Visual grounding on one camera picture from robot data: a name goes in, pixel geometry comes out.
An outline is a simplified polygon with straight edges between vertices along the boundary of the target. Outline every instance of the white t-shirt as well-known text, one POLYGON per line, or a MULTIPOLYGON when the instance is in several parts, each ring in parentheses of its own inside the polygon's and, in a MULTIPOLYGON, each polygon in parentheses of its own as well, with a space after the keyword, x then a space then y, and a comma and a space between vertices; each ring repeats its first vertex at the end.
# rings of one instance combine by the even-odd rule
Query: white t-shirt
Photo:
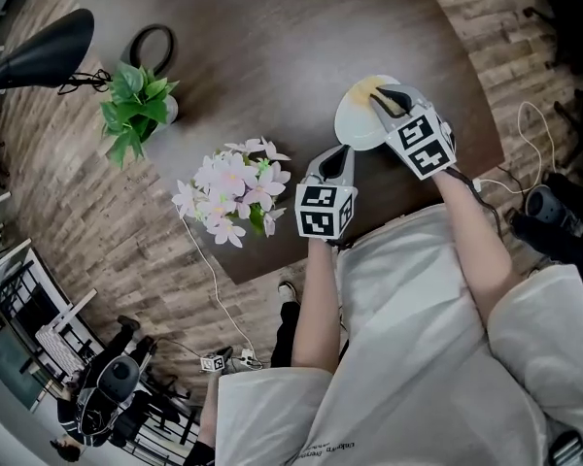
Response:
POLYGON ((447 214, 399 219, 339 255, 350 347, 334 376, 221 378, 217 466, 529 466, 583 438, 583 284, 554 266, 484 331, 447 214))

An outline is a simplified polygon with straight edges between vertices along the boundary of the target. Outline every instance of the floor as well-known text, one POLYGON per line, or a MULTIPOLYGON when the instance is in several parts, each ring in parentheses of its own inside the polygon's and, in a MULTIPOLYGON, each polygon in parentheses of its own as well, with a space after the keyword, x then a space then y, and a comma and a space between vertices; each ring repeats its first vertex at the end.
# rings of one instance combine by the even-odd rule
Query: floor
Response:
MULTIPOLYGON (((537 156, 518 135, 517 113, 528 100, 547 115, 564 158, 574 140, 553 112, 555 100, 569 103, 583 86, 567 68, 547 70, 554 42, 551 31, 521 10, 536 0, 438 0, 470 54, 497 122, 510 168, 523 185, 537 172, 537 156)), ((6 47, 13 49, 47 23, 75 9, 76 0, 27 0, 15 19, 6 47)), ((94 51, 81 70, 99 67, 94 51)), ((117 329, 118 315, 137 317, 145 333, 185 344, 197 352, 244 339, 218 306, 210 271, 177 220, 169 195, 147 161, 123 171, 105 156, 109 141, 100 136, 98 102, 103 94, 81 88, 67 96, 41 88, 21 88, 0 97, 0 139, 11 169, 10 212, 29 236, 68 296, 77 301, 92 287, 98 296, 84 318, 105 340, 117 329)), ((541 149, 545 165, 551 147, 542 122, 528 111, 523 123, 541 149)), ((499 170, 489 178, 513 186, 499 170)), ((520 204, 498 185, 484 195, 506 212, 520 204)), ((526 271, 537 256, 506 239, 517 267, 526 271)), ((221 299, 267 362, 275 341, 280 279, 301 287, 303 262, 261 279, 234 285, 216 266, 221 299)), ((185 388, 202 395, 206 377, 187 350, 160 344, 154 360, 161 374, 175 374, 185 388)))

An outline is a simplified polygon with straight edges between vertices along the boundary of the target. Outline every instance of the white flower pot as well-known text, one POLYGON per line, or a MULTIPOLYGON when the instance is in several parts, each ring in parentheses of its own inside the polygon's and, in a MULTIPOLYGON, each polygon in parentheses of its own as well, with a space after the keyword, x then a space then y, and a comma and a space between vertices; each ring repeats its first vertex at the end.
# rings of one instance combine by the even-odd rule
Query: white flower pot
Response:
POLYGON ((179 105, 177 104, 177 100, 171 95, 168 95, 164 99, 164 103, 166 104, 166 122, 164 124, 159 124, 155 127, 154 133, 158 133, 165 129, 169 124, 172 124, 173 121, 177 118, 177 113, 179 112, 179 105))

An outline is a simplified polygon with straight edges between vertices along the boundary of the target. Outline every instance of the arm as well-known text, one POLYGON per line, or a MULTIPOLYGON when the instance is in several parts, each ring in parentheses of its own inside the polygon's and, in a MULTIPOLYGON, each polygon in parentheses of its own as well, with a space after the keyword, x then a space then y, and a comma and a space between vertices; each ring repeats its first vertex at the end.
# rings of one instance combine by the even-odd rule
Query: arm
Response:
POLYGON ((222 372, 211 373, 207 382, 207 394, 201 411, 198 441, 216 448, 216 426, 218 424, 218 387, 222 372))
POLYGON ((72 397, 73 397, 72 389, 67 386, 63 386, 62 390, 60 391, 60 398, 69 402, 71 401, 72 397))
POLYGON ((339 343, 339 301, 332 252, 325 242, 312 238, 291 366, 321 368, 334 374, 339 364, 339 343))
POLYGON ((464 278, 484 325, 488 325, 495 305, 521 277, 468 187, 442 171, 433 178, 447 206, 464 278))

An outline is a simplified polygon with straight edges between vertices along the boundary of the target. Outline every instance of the wooden table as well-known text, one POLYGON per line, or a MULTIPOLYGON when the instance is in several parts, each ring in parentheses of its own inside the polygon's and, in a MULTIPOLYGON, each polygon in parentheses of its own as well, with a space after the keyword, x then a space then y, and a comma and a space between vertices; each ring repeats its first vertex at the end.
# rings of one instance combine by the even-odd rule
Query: wooden table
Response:
MULTIPOLYGON (((333 120, 357 81, 387 74, 418 87, 451 122, 460 168, 478 176, 503 160, 497 129, 467 54, 435 0, 80 0, 95 15, 93 46, 113 70, 143 27, 161 23, 176 35, 167 72, 181 83, 180 116, 148 142, 148 157, 176 192, 203 156, 224 143, 264 136, 291 157, 292 172, 277 223, 265 239, 249 232, 244 248, 212 254, 241 283, 306 255, 297 236, 293 191, 308 163, 334 145, 333 120)), ((357 211, 347 236, 437 201, 386 147, 357 154, 357 211)))

